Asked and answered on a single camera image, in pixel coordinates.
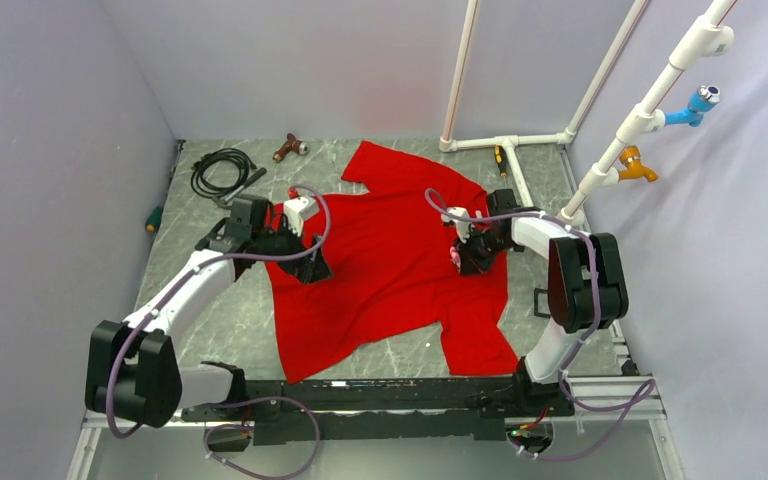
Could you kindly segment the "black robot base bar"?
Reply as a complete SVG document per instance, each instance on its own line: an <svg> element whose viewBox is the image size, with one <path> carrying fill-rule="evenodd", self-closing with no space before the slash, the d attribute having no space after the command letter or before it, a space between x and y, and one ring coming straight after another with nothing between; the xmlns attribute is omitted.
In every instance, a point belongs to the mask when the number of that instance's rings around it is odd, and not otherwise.
<svg viewBox="0 0 768 480"><path fill-rule="evenodd" d="M186 422L239 422L257 446L290 441L469 437L502 440L518 423L574 415L555 385L524 376L250 380L251 407L188 407Z"/></svg>

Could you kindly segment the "pink flower plush brooch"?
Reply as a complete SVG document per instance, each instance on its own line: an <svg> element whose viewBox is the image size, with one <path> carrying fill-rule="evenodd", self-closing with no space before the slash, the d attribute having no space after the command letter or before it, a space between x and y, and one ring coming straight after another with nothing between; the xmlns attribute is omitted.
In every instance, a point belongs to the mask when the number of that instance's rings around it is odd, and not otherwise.
<svg viewBox="0 0 768 480"><path fill-rule="evenodd" d="M459 252L455 246L449 248L449 256L452 264L459 269L461 267L461 259Z"/></svg>

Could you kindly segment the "red t-shirt garment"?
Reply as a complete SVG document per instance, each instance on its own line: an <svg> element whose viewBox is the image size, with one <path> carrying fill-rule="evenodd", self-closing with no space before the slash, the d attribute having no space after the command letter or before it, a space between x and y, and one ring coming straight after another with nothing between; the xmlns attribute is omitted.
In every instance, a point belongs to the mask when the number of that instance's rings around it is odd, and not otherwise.
<svg viewBox="0 0 768 480"><path fill-rule="evenodd" d="M285 377L299 382L358 347L432 324L442 328L449 371L513 372L518 358L499 329L508 271L498 257L486 274L463 276L452 262L456 231L425 200L485 213L486 192L437 162L362 142L343 171L365 192L327 196L328 214L305 224L326 233L322 253L332 276L303 284L268 264L277 347Z"/></svg>

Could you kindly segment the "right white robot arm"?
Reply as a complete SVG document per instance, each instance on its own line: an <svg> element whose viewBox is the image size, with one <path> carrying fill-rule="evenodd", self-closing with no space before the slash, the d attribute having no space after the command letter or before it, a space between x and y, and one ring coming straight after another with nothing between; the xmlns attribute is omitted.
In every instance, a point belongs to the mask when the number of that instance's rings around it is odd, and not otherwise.
<svg viewBox="0 0 768 480"><path fill-rule="evenodd" d="M567 391L568 366L589 337L628 311L617 240L520 206L509 189L488 194L485 216L449 207L441 219L456 230L450 255L463 276L488 273L509 250L530 250L548 263L543 292L549 321L537 345L519 360L510 391L515 409L534 415Z"/></svg>

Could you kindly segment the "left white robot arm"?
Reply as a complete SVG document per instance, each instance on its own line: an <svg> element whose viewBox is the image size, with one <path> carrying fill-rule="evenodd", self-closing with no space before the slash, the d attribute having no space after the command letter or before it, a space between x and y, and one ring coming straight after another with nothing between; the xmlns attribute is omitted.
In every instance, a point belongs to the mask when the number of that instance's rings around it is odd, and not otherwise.
<svg viewBox="0 0 768 480"><path fill-rule="evenodd" d="M258 262L272 263L302 284L330 277L323 247L332 214L322 194L304 186L274 204L242 195L195 245L178 273L145 305L92 331L85 383L88 410L127 438L160 428L190 407L232 420L247 406L245 372L222 362L180 367L176 346L202 312Z"/></svg>

